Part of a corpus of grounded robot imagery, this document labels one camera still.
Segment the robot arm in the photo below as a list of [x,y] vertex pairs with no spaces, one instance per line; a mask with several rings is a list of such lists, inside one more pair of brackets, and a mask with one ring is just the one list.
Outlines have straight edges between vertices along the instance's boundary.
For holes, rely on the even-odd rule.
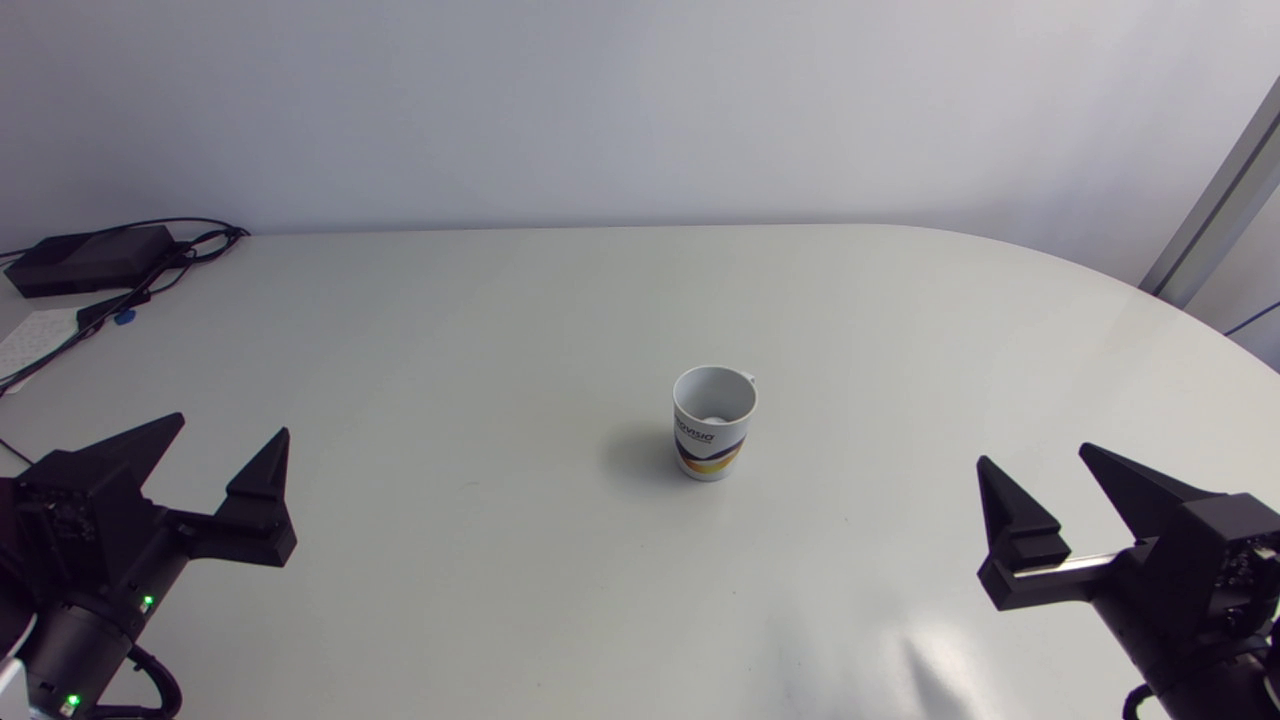
[[[8,498],[0,512],[20,530],[22,560],[20,582],[9,573],[0,583],[12,596],[0,611],[36,614],[29,637],[0,669],[6,700],[9,685],[24,685],[23,714],[0,717],[26,716],[29,707],[31,716],[54,720],[172,719],[182,705],[178,684],[136,641],[187,562],[279,568],[289,559],[297,538],[284,505],[288,430],[228,483],[215,514],[201,515],[142,496],[182,425],[182,415],[168,415],[76,452],[54,451],[0,482]],[[156,683],[160,707],[99,705],[125,659]]]
[[[1280,515],[1206,492],[1093,445],[1080,447],[1134,546],[1068,560],[1061,527],[987,457],[978,483],[997,610],[1088,602],[1174,720],[1280,720]],[[1126,716],[1139,700],[1126,703]]]

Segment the white wall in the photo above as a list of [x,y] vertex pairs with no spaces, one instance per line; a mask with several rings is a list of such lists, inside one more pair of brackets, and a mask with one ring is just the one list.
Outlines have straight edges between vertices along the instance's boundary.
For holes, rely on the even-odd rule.
[[0,246],[883,220],[1137,282],[1277,68],[1275,0],[10,0]]

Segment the metal pole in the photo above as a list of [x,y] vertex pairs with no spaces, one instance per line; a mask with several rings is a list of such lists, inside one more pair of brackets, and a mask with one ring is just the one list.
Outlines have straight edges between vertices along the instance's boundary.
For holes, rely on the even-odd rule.
[[1280,186],[1280,78],[1138,286],[1185,307]]

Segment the printed logo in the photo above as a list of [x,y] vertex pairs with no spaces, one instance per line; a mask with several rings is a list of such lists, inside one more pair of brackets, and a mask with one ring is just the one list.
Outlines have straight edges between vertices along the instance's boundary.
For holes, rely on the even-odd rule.
[[676,418],[676,427],[680,428],[680,432],[696,439],[698,442],[712,442],[713,439],[716,439],[716,433],[700,433],[694,428],[690,428],[689,425],[682,423],[680,418]]

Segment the colorful stripe on mug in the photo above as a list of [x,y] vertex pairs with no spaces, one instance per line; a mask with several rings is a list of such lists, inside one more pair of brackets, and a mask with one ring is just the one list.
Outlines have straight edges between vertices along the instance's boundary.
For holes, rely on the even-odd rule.
[[676,437],[676,450],[680,451],[680,460],[687,465],[690,470],[703,475],[710,475],[712,473],[719,473],[724,468],[728,468],[728,464],[737,456],[737,451],[742,450],[742,443],[745,441],[746,438],[742,438],[716,455],[699,457],[685,450],[685,446],[680,445],[680,437]]

